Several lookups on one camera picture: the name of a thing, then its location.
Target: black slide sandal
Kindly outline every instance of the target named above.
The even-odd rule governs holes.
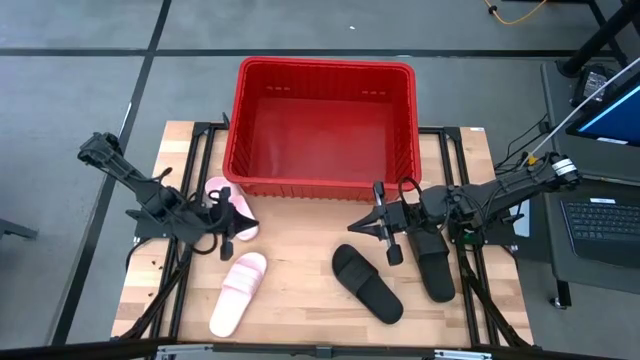
[[[353,246],[340,245],[331,260],[333,274],[360,302],[385,324],[394,324],[404,308],[382,281],[378,270]]]
[[[449,248],[442,234],[413,229],[407,231],[407,237],[429,297],[439,303],[452,300],[456,289],[449,268]]]

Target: black metal frame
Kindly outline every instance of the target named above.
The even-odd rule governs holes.
[[[228,128],[228,123],[225,120],[224,123],[195,123],[194,124],[194,130],[193,130],[193,134],[192,134],[192,138],[191,138],[191,143],[189,145],[189,153],[187,156],[187,163],[186,163],[186,167],[185,167],[185,172],[182,178],[182,186],[181,186],[181,192],[183,192],[183,194],[187,194],[188,193],[188,184],[191,181],[191,177],[192,177],[192,168],[193,168],[193,161],[195,159],[196,156],[196,149],[197,149],[197,145],[198,145],[198,141],[200,139],[200,137],[203,135],[204,130],[209,130],[208,134],[207,134],[207,142],[205,144],[205,152],[203,155],[203,159],[202,159],[202,164],[201,164],[201,168],[200,168],[200,174],[198,177],[198,187],[197,187],[197,195],[199,196],[200,199],[202,197],[202,194],[204,193],[204,183],[206,181],[206,176],[207,176],[207,169],[209,167],[209,162],[210,162],[210,158],[211,158],[211,148],[213,146],[213,141],[214,141],[214,134],[216,130],[226,130]],[[439,141],[439,147],[440,147],[440,154],[441,154],[441,160],[442,160],[442,168],[443,168],[443,172],[444,172],[444,176],[445,176],[445,182],[447,185],[453,185],[455,180],[453,177],[453,171],[452,171],[452,165],[451,165],[451,157],[449,154],[449,147],[448,147],[448,140],[452,140],[453,144],[454,144],[454,148],[456,150],[456,159],[457,159],[457,164],[458,164],[458,171],[460,174],[460,181],[462,184],[468,184],[469,183],[469,175],[467,172],[467,167],[466,167],[466,160],[465,160],[465,156],[464,156],[464,147],[462,144],[462,136],[460,133],[460,128],[457,127],[419,127],[418,129],[419,134],[429,134],[429,135],[436,135],[438,136],[438,141]],[[169,248],[167,250],[167,254],[165,257],[165,267],[163,269],[163,274],[162,274],[162,279],[168,279],[169,274],[172,271],[172,267],[169,266],[167,267],[167,264],[173,264],[173,259],[175,257],[174,252],[176,251],[176,249],[173,247],[175,246],[175,241],[171,241],[169,243]],[[474,260],[475,260],[475,264],[476,264],[476,271],[478,274],[478,281],[480,282],[480,285],[482,286],[482,288],[487,292],[487,294],[490,296],[489,293],[489,282],[487,279],[487,273],[486,273],[486,267],[485,267],[485,262],[484,262],[484,256],[482,254],[482,248],[481,246],[474,246],[473,248],[473,253],[474,253]],[[456,256],[458,259],[458,266],[459,266],[459,270],[462,273],[463,272],[463,262],[467,261],[466,260],[466,250],[464,248],[463,244],[456,244]],[[184,296],[185,296],[185,292],[186,292],[186,285],[187,285],[187,277],[188,277],[188,271],[189,271],[189,265],[187,264],[187,269],[186,269],[186,275],[184,278],[181,279],[181,282],[178,284],[177,286],[177,290],[176,290],[176,301],[174,303],[174,308],[173,308],[173,312],[172,312],[172,316],[171,316],[171,323],[170,323],[170,327],[169,327],[169,336],[171,338],[177,338],[178,335],[178,328],[180,325],[180,318],[181,318],[181,314],[182,314],[182,308],[184,305]],[[471,289],[470,284],[467,282],[466,278],[461,277],[461,281],[462,281],[462,289],[463,289],[463,298],[464,298],[464,307],[465,307],[465,313],[466,313],[466,318],[467,318],[467,328],[469,331],[469,338],[470,338],[470,343],[471,346],[477,346],[477,345],[481,345],[480,342],[480,333],[479,333],[479,329],[478,329],[478,319],[476,317],[476,313],[475,313],[475,306],[473,303],[473,291]],[[150,333],[150,337],[157,337],[159,335],[159,324],[162,320],[162,313],[157,315],[157,318],[155,319],[153,325],[152,325],[152,332]],[[493,321],[491,320],[489,314],[487,313],[487,311],[485,310],[485,321],[486,321],[486,326],[487,326],[487,330],[488,330],[488,336],[489,336],[489,344],[493,345],[493,346],[500,346],[500,341],[499,341],[499,337],[498,337],[498,331],[496,329],[495,324],[493,323]],[[220,349],[220,347],[217,344],[214,344],[216,349]],[[236,351],[242,351],[242,350],[248,350],[248,351],[257,351],[257,352],[272,352],[272,350],[274,349],[274,347],[276,349],[292,349],[292,352],[290,352],[291,354],[301,354],[298,352],[295,352],[294,350],[296,349],[295,346],[290,347],[289,345],[252,345],[249,344],[248,347],[245,347],[246,344],[235,344],[234,345],[234,349]],[[333,346],[326,346],[325,348],[328,349],[330,354],[334,354],[334,348]],[[369,353],[367,351],[367,349],[373,349],[370,347],[345,347],[345,349],[351,349],[353,351],[353,353],[358,353],[360,355],[378,355],[379,354],[379,350],[377,350],[377,348],[375,348],[376,350],[374,351],[374,353]],[[425,354],[425,351],[431,351],[431,349],[422,349],[422,348],[398,348],[400,351],[399,353],[395,352],[396,348],[385,348],[385,352],[384,355],[394,355],[394,356],[401,356],[403,355],[404,352],[407,352],[408,354],[410,354],[410,356],[428,356],[428,354]]]
[[[188,185],[191,182],[193,173],[193,163],[198,148],[198,143],[202,135],[207,135],[206,143],[204,147],[204,154],[201,163],[201,169],[197,181],[197,191],[201,199],[204,191],[204,184],[207,177],[207,169],[211,159],[211,150],[213,147],[214,135],[217,130],[228,129],[228,121],[226,115],[223,114],[224,123],[195,123],[192,133],[191,144],[189,146],[189,153],[185,164],[185,173],[182,179],[181,192],[183,194],[188,193]],[[449,155],[448,140],[452,140],[454,148],[456,150],[456,159],[460,174],[460,181],[462,184],[469,183],[469,176],[466,168],[466,160],[464,156],[464,147],[462,144],[462,137],[460,128],[456,127],[420,127],[420,134],[431,134],[438,136],[439,147],[441,151],[441,159],[443,165],[443,172],[445,175],[447,184],[454,184],[453,171],[451,165],[451,157]],[[174,241],[169,243],[169,248],[165,258],[165,264],[173,264],[175,259],[175,252],[178,250]],[[63,346],[49,346],[40,348],[26,348],[26,349],[13,349],[0,351],[0,358],[2,359],[26,359],[26,358],[41,358],[41,359],[65,359],[70,357],[82,357],[92,359],[130,359],[136,357],[145,356],[152,358],[157,354],[166,354],[170,359],[175,358],[175,353],[171,353],[171,350],[178,350],[177,348],[171,348],[172,345],[186,345],[186,350],[190,351],[216,351],[216,352],[242,352],[242,353],[271,353],[271,354],[290,354],[290,355],[310,355],[318,358],[332,358],[335,356],[343,355],[368,355],[368,356],[413,356],[423,358],[436,358],[437,356],[443,357],[448,355],[447,352],[455,353],[459,351],[467,351],[473,353],[489,353],[495,359],[519,359],[519,360],[533,360],[533,359],[596,359],[596,357],[587,355],[576,355],[557,353],[551,351],[544,351],[538,347],[531,347],[528,344],[522,344],[519,342],[509,343],[514,348],[504,347],[499,344],[497,331],[495,324],[491,321],[491,318],[485,309],[485,319],[487,321],[487,329],[489,330],[490,344],[481,344],[479,339],[479,330],[477,319],[473,304],[473,294],[471,287],[476,291],[479,297],[484,297],[483,303],[489,304],[488,306],[494,306],[487,301],[490,296],[488,294],[489,284],[486,278],[486,269],[484,266],[484,258],[482,257],[482,249],[474,249],[474,256],[476,260],[476,269],[478,271],[478,278],[471,274],[469,277],[473,284],[463,282],[463,293],[465,311],[467,315],[467,325],[469,330],[469,336],[471,339],[471,346],[466,349],[447,349],[447,348],[433,348],[433,347],[387,347],[387,346],[331,346],[331,345],[297,345],[297,344],[240,344],[240,343],[196,343],[196,342],[179,342],[177,340],[178,326],[180,323],[180,315],[182,313],[183,301],[186,290],[186,278],[184,280],[184,286],[178,286],[176,292],[176,303],[172,311],[172,319],[170,325],[170,336],[157,338],[159,324],[162,318],[162,312],[158,314],[154,319],[154,325],[149,339],[137,339],[137,340],[118,340],[111,342],[100,343],[87,343],[87,344],[74,344]],[[460,243],[456,244],[456,253],[458,263],[460,266],[461,275],[466,273],[465,267],[469,269],[469,262],[466,257],[466,250]],[[163,271],[163,278],[165,273],[170,273],[170,269],[165,267]],[[478,292],[478,288],[482,288],[486,291],[484,295]],[[496,321],[502,323],[504,329],[505,324],[508,326],[506,320],[499,316]]]

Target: wooden board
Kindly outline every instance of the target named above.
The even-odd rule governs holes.
[[[189,149],[193,122],[171,121],[165,128],[154,176],[166,167],[174,171],[165,185],[179,188]],[[487,139],[483,130],[463,128],[462,137],[471,182],[486,182],[494,177]],[[208,175],[222,175],[226,132],[217,132]],[[203,149],[199,144],[191,189]],[[443,184],[444,174],[438,139],[420,135],[423,188]],[[455,149],[449,144],[454,176],[459,182]],[[249,241],[234,240],[231,261],[219,259],[219,252],[195,256],[189,275],[179,340],[197,342],[232,341],[269,344],[333,344],[351,346],[465,347],[469,345],[460,275],[454,249],[449,256],[456,285],[455,298],[447,303],[433,302],[423,288],[417,265],[406,237],[397,235],[405,261],[390,267],[384,244],[377,239],[350,233],[347,225],[371,210],[370,204],[313,199],[248,197],[260,221],[259,235]],[[407,200],[416,201],[410,194]],[[211,237],[198,247],[208,248]],[[356,247],[378,270],[387,285],[404,305],[402,319],[385,325],[369,313],[344,289],[331,271],[331,256],[340,245]],[[162,273],[167,240],[160,239],[140,248],[132,257],[113,335],[125,332],[152,301]],[[240,255],[257,251],[268,258],[267,274],[236,332],[226,339],[209,332],[209,319],[215,307],[220,285]],[[527,341],[532,341],[529,321],[512,258],[500,247],[484,249],[487,274],[493,300],[511,325]],[[162,333],[167,334],[172,302],[166,307]],[[476,299],[481,338],[486,342],[482,307]]]

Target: table leg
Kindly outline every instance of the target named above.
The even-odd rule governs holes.
[[[550,299],[549,302],[556,309],[565,310],[571,306],[571,291],[569,290],[569,283],[566,281],[556,280],[556,286],[558,288],[558,296]]]
[[[38,232],[27,227],[0,219],[0,238],[3,235],[18,235],[25,239],[35,240]]]

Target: pink slide sandal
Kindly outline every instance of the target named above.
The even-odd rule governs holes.
[[[233,334],[266,271],[267,259],[258,253],[244,254],[231,266],[209,321],[213,335],[228,337]]]
[[[242,196],[242,190],[238,187],[238,185],[230,183],[229,180],[225,179],[224,177],[216,176],[207,180],[207,183],[204,185],[204,191],[206,192],[205,195],[208,196],[211,191],[221,190],[225,186],[231,188],[231,197],[229,197],[229,201],[236,207],[236,210],[238,210],[240,214],[248,217],[249,219],[255,220],[256,217],[253,216],[251,209],[249,209],[247,200],[244,198],[244,196]],[[256,235],[258,235],[257,226],[236,234],[238,239],[242,241],[251,240],[256,237]]]

